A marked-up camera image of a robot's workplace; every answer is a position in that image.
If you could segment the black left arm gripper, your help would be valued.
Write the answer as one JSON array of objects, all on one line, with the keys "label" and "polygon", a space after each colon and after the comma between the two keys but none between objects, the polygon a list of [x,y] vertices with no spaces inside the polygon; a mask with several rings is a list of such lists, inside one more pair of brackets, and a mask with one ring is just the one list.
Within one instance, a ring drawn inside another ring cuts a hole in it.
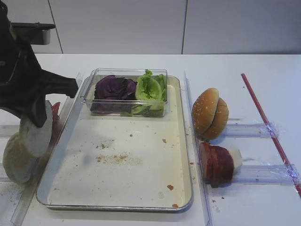
[{"label": "black left arm gripper", "polygon": [[14,34],[7,5],[0,6],[0,108],[42,128],[46,94],[74,98],[76,79],[42,70],[29,42]]}]

